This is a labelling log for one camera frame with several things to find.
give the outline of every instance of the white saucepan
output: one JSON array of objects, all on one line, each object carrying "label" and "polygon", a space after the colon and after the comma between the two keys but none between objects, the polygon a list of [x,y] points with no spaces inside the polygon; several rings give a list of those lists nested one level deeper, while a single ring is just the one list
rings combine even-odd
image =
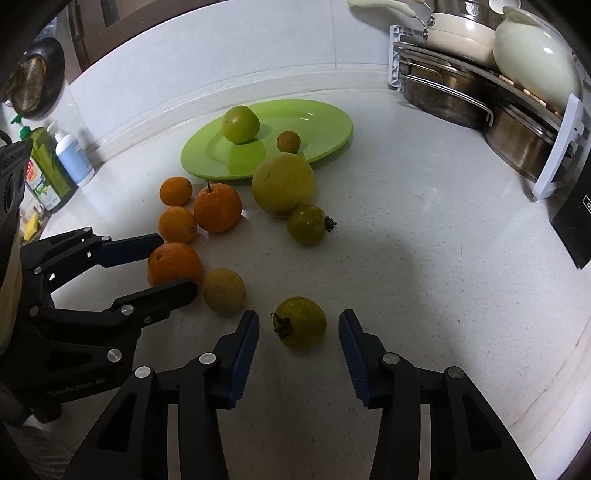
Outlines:
[{"label": "white saucepan", "polygon": [[417,16],[407,4],[397,0],[347,0],[352,7],[387,7],[423,24],[427,47],[465,57],[496,70],[492,43],[495,31],[485,25],[458,15],[434,13],[428,21]]}]

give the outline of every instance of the metal pot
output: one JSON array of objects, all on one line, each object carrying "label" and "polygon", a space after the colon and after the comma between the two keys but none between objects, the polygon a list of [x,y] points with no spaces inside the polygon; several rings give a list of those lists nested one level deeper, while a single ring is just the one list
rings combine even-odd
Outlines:
[{"label": "metal pot", "polygon": [[[424,0],[415,0],[425,4]],[[407,4],[397,0],[348,0],[357,7],[392,8],[423,24],[424,45],[451,53],[496,70],[492,43],[495,28],[503,16],[473,0],[436,0],[435,9],[425,21]]]},{"label": "metal pot", "polygon": [[482,78],[450,63],[405,50],[400,64],[406,72],[404,97],[421,110],[463,127],[481,129],[493,125],[494,114],[486,105],[491,87]]},{"label": "metal pot", "polygon": [[[415,1],[418,4],[423,3],[419,0]],[[442,13],[467,18],[492,30],[495,30],[503,21],[503,15],[499,15],[483,2],[474,0],[434,0],[433,4],[434,14]]]},{"label": "metal pot", "polygon": [[[495,121],[485,132],[486,142],[526,179],[536,181],[550,156],[556,133],[510,103],[495,109]],[[555,180],[565,173],[560,167]]]}]

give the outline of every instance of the black pan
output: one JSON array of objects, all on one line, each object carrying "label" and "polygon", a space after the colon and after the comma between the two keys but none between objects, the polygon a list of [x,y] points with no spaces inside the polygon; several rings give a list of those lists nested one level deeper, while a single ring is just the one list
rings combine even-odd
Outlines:
[{"label": "black pan", "polygon": [[41,99],[37,107],[30,112],[22,113],[24,118],[37,120],[44,117],[56,104],[64,84],[66,61],[61,44],[52,37],[36,41],[25,53],[23,61],[33,56],[40,56],[46,66],[45,82]]}]

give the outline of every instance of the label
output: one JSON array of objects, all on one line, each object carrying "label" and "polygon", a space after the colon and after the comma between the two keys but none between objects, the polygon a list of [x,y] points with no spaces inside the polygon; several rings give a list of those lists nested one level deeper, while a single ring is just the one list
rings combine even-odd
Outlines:
[{"label": "label", "polygon": [[30,148],[30,141],[13,143],[3,148],[2,152],[0,153],[0,164],[2,165],[2,170],[8,170],[14,166],[16,162],[25,160],[28,155],[27,149]]},{"label": "label", "polygon": [[60,203],[60,197],[53,189],[49,181],[45,178],[45,175],[41,173],[41,170],[29,159],[27,164],[27,185],[33,191],[33,194],[41,202],[41,204],[47,209],[52,210]]}]

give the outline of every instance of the yellow fruit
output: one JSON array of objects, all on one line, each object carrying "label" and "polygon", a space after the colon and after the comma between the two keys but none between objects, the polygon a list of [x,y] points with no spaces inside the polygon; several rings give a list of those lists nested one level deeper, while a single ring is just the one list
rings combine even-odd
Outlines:
[{"label": "yellow fruit", "polygon": [[246,287],[236,272],[227,268],[211,270],[203,282],[203,300],[220,315],[232,315],[243,309]]},{"label": "yellow fruit", "polygon": [[296,207],[287,219],[287,232],[303,247],[318,245],[335,226],[335,221],[316,205]]},{"label": "yellow fruit", "polygon": [[292,153],[268,157],[252,176],[252,195],[267,213],[286,218],[296,207],[314,203],[314,170]]},{"label": "yellow fruit", "polygon": [[288,348],[312,348],[326,334],[326,315],[312,300],[292,297],[273,312],[275,333]]}]

